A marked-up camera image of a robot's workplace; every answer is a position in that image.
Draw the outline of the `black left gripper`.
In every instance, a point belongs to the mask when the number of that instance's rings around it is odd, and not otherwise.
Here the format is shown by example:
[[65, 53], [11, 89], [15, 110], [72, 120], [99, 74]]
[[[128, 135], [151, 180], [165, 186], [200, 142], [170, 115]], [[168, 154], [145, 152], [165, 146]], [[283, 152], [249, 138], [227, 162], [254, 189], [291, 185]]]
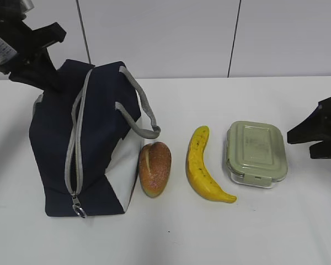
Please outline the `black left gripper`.
[[13, 82], [43, 91], [62, 91], [62, 79], [47, 48], [61, 43], [66, 31], [54, 22], [31, 29], [24, 23], [32, 1], [0, 1], [0, 72]]

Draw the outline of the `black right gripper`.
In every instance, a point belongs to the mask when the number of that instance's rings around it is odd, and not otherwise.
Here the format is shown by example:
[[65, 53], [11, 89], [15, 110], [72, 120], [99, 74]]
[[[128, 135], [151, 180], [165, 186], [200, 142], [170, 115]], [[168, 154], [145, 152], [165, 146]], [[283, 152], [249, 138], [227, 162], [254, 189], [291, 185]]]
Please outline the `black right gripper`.
[[318, 141], [309, 147], [311, 159], [331, 159], [331, 97], [318, 102], [318, 107], [300, 124], [287, 132], [289, 144]]

